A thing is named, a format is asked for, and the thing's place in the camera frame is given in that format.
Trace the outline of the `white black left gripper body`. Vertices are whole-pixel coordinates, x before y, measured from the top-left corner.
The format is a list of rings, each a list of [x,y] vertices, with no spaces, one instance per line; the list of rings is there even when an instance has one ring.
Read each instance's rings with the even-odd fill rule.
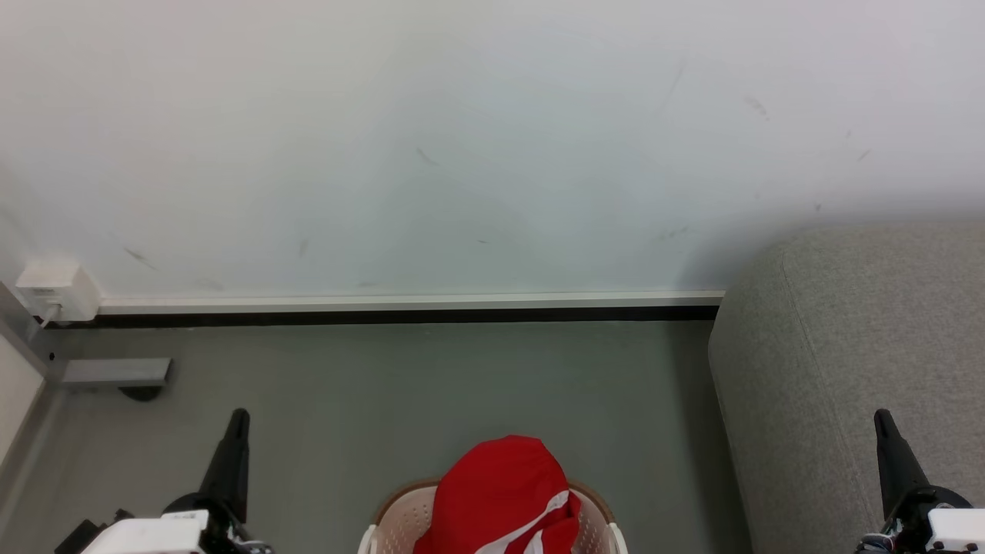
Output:
[[[158,518],[122,518],[96,530],[82,553],[269,553],[253,539],[235,503],[193,493],[174,501]]]

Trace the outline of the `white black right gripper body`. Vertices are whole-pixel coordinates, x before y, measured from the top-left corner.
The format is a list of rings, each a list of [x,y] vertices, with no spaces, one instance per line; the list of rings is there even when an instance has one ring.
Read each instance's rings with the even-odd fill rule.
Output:
[[[859,553],[982,553],[983,548],[984,509],[939,486],[904,493],[883,528],[858,543]]]

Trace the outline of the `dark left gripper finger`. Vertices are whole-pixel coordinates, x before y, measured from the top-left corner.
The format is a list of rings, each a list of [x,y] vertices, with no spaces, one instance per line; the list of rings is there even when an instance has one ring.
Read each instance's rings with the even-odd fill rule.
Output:
[[[232,411],[199,488],[201,495],[224,506],[240,523],[249,515],[250,422],[246,409]]]

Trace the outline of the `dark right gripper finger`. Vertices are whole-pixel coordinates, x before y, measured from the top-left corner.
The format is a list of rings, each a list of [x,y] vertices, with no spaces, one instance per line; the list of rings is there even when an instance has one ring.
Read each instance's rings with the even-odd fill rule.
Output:
[[[900,434],[890,410],[873,414],[877,473],[883,514],[903,520],[924,519],[930,505],[930,481],[908,441]]]

